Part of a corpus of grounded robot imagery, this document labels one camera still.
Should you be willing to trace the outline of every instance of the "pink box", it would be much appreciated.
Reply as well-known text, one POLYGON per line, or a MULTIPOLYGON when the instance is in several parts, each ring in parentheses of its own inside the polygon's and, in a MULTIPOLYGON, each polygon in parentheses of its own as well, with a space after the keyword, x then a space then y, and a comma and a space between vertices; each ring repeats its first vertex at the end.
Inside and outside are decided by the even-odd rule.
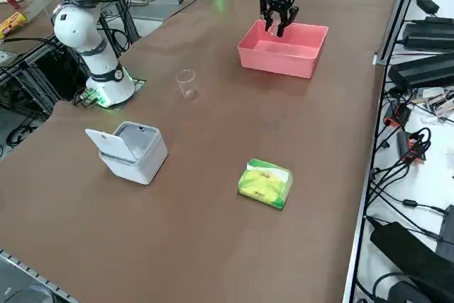
POLYGON ((250 69, 312 78, 319 61, 328 28, 293 23, 279 38, 265 31, 265 23, 258 20, 240 44, 241 65, 250 69))

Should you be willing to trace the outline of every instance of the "black device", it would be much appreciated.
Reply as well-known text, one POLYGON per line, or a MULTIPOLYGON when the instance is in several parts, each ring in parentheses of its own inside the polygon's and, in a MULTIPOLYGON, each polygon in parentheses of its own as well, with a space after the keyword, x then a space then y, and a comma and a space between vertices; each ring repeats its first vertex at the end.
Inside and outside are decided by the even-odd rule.
POLYGON ((411 109, 398 101, 391 101, 383 117, 383 123, 391 127, 405 127, 411 109))
POLYGON ((454 302, 454 264, 435 254, 401 224, 382 225, 373 219, 370 240, 406 275, 432 302, 454 302))
POLYGON ((399 151, 399 159, 403 161, 417 160, 426 161, 426 154, 421 153, 423 146, 415 148, 414 143, 410 139, 411 134, 406 131, 397 133, 397 150, 399 151))
POLYGON ((299 8, 293 6, 292 0, 260 0, 260 14, 265 19, 265 30, 268 31, 272 25, 272 13, 279 13, 281 22, 277 26, 278 37, 282 37, 284 29, 297 17, 299 8))
POLYGON ((419 51, 453 51, 454 26, 444 23, 409 23, 398 41, 406 49, 419 51))
MULTIPOLYGON (((439 235, 444 241, 454 243, 454 206, 449 205, 446 211, 448 215, 443 217, 439 235)), ((454 263, 454 245, 439 241, 435 253, 454 263)))
POLYGON ((442 18, 442 17, 431 17, 427 16, 425 19, 414 19, 411 21, 415 24, 446 24, 446 25, 454 25, 453 18, 442 18))
POLYGON ((453 85, 454 53, 392 65, 388 76, 403 92, 414 88, 453 85))
POLYGON ((427 14, 435 14, 440 8, 432 0, 416 0, 416 5, 427 14))
POLYGON ((389 303, 432 303, 417 288, 408 282, 400 281, 388 291, 389 303))

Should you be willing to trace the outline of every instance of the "green tissue pack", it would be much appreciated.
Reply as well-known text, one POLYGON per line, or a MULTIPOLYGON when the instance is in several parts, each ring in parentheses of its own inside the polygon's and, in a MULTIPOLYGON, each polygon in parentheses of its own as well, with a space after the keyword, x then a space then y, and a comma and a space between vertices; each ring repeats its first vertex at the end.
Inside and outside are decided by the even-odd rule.
POLYGON ((286 170, 258 159, 249 160, 238 183, 238 193, 282 209, 289 195, 293 177, 286 170))

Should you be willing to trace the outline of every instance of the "white storage box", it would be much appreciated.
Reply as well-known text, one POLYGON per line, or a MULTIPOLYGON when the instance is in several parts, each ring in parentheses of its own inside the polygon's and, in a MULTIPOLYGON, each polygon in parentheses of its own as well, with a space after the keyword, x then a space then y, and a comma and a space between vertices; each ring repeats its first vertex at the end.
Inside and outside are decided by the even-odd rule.
POLYGON ((123 122, 113 134, 92 129, 85 132, 115 175, 140 184, 150 184, 167 157, 167 147, 157 128, 123 122))

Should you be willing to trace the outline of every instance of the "brown table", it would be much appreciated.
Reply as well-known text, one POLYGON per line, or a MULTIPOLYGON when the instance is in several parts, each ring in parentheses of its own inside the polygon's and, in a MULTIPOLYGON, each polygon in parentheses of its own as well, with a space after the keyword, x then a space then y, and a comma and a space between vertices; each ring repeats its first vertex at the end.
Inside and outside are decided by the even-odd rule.
POLYGON ((57 104, 0 165, 0 246, 81 302, 339 302, 393 0, 297 0, 329 27, 310 81, 245 70, 258 0, 200 0, 122 56, 145 87, 119 112, 57 104), (201 96, 176 97, 194 69, 201 96), (85 128, 158 127, 152 184, 114 176, 85 128), (282 211, 237 195, 247 161, 289 168, 282 211))

